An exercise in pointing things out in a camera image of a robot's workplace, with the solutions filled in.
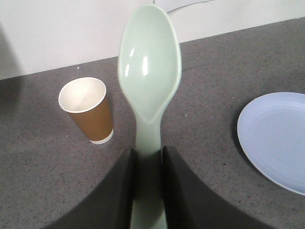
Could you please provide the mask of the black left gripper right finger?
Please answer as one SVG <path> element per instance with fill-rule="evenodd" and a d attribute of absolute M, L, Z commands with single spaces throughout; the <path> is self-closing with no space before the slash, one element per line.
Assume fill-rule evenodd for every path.
<path fill-rule="evenodd" d="M 171 146 L 162 150 L 162 186 L 170 229 L 268 229 L 214 193 Z"/>

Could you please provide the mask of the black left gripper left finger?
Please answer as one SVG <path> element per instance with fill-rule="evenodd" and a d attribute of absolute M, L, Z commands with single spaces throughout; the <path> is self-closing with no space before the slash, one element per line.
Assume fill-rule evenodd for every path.
<path fill-rule="evenodd" d="M 102 182 L 80 204 L 47 229 L 128 229 L 132 212 L 136 151 L 125 149 Z"/>

